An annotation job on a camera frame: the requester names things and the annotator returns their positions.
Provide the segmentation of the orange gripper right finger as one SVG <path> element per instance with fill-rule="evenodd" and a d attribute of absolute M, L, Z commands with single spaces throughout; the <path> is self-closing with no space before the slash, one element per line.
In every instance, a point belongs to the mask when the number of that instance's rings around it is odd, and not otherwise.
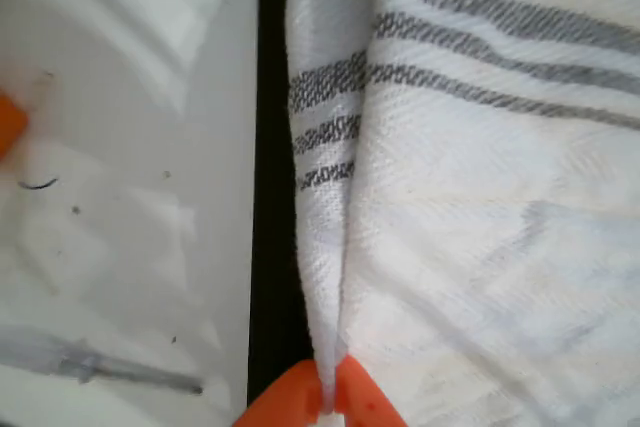
<path fill-rule="evenodd" d="M 334 411 L 347 427 L 407 427 L 366 369 L 347 355 L 336 370 Z"/>

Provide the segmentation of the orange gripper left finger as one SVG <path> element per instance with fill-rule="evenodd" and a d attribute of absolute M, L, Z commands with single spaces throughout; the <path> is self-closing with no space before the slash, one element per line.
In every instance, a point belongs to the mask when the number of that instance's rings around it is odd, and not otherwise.
<path fill-rule="evenodd" d="M 305 427 L 321 411 L 321 382 L 312 360 L 300 361 L 256 398 L 238 419 L 238 427 Z"/>

